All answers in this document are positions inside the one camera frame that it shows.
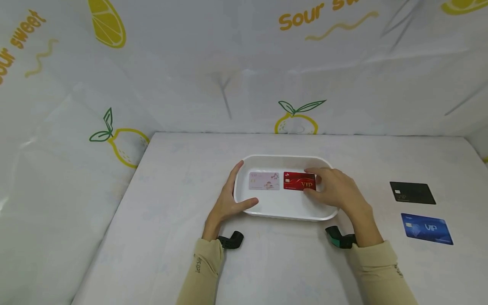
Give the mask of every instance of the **red card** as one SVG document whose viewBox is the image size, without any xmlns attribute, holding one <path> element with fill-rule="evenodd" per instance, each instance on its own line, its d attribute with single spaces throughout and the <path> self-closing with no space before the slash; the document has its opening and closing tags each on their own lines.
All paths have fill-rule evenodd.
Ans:
<svg viewBox="0 0 488 305">
<path fill-rule="evenodd" d="M 315 190 L 315 175 L 309 173 L 283 173 L 283 188 L 303 191 L 304 188 Z"/>
</svg>

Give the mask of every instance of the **lemon illustration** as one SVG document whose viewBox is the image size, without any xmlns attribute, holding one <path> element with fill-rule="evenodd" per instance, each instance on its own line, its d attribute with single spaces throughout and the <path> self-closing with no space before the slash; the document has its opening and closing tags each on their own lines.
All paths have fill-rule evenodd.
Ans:
<svg viewBox="0 0 488 305">
<path fill-rule="evenodd" d="M 149 144 L 149 138 L 141 131 L 132 128 L 119 128 L 113 134 L 112 108 L 107 110 L 103 120 L 107 130 L 94 133 L 90 137 L 90 142 L 107 141 L 112 146 L 115 156 L 120 162 L 126 166 L 137 168 Z"/>
<path fill-rule="evenodd" d="M 278 103 L 286 111 L 286 114 L 276 122 L 275 133 L 316 135 L 319 130 L 317 123 L 312 118 L 297 113 L 310 111 L 313 108 L 322 105 L 325 101 L 326 100 L 311 102 L 296 110 L 290 103 L 279 101 Z"/>
<path fill-rule="evenodd" d="M 449 15 L 462 15 L 479 10 L 488 5 L 488 0 L 451 0 L 441 5 L 442 10 Z"/>
<path fill-rule="evenodd" d="M 125 29 L 119 14 L 108 0 L 88 0 L 97 39 L 112 48 L 125 45 Z"/>
</svg>

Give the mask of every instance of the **squiggle line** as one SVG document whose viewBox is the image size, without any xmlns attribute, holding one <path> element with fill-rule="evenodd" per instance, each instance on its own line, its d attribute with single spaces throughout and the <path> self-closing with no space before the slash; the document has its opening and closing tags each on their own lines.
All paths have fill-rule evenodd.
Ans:
<svg viewBox="0 0 488 305">
<path fill-rule="evenodd" d="M 42 71 L 42 62 L 40 61 L 39 58 L 41 58 L 41 57 L 48 57 L 49 55 L 51 55 L 53 53 L 53 43 L 55 43 L 55 42 L 59 42 L 59 40 L 57 40 L 57 39 L 50 39 L 47 42 L 47 47 L 48 47 L 47 52 L 46 53 L 37 53 L 36 54 L 36 60 L 37 60 L 37 63 L 39 65 L 38 65 L 38 67 L 37 67 L 36 70 L 27 71 L 25 73 L 25 78 L 28 78 L 29 76 L 34 75 L 34 74 L 38 74 L 40 71 Z"/>
<path fill-rule="evenodd" d="M 369 12 L 367 13 L 364 17 L 362 17 L 357 23 L 353 24 L 353 25 L 348 25 L 348 24 L 345 24 L 345 23 L 337 23 L 335 25 L 333 25 L 327 32 L 325 32 L 325 34 L 323 34 L 322 36 L 320 37 L 317 37 L 317 36 L 313 36 L 313 35 L 310 35 L 310 36 L 307 36 L 305 37 L 305 40 L 315 40 L 315 41 L 319 41 L 319 40 L 322 40 L 324 39 L 325 37 L 327 37 L 333 30 L 335 30 L 336 28 L 340 27 L 340 28 L 343 28 L 347 31 L 350 31 L 350 30 L 353 30 L 355 28 L 358 27 L 358 25 L 360 25 L 361 23 L 363 23 L 366 19 L 368 19 L 369 17 L 378 17 L 380 14 L 377 12 L 377 11 L 372 11 L 372 12 Z"/>
</svg>

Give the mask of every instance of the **plastic tray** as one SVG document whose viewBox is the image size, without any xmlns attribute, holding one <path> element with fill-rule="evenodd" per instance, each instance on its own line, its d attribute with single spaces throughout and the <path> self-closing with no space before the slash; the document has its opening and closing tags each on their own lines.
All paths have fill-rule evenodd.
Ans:
<svg viewBox="0 0 488 305">
<path fill-rule="evenodd" d="M 283 189 L 283 172 L 299 172 L 307 167 L 329 167 L 322 158 L 308 156 L 251 155 L 244 158 L 235 184 L 234 198 L 241 202 L 257 197 L 259 204 L 246 210 L 250 215 L 307 221 L 324 221 L 336 216 L 338 208 L 312 202 L 302 191 Z M 280 190 L 249 189 L 249 173 L 277 172 Z"/>
</svg>

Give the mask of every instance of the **wall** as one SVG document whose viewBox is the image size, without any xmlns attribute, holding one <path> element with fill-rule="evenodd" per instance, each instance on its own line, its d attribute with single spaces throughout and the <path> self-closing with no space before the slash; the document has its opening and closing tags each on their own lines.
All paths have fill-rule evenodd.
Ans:
<svg viewBox="0 0 488 305">
<path fill-rule="evenodd" d="M 467 136 L 467 139 L 476 148 L 488 167 L 488 124 Z"/>
<path fill-rule="evenodd" d="M 0 304 L 70 303 L 155 131 L 481 128 L 488 1 L 453 1 L 2 2 Z"/>
</svg>

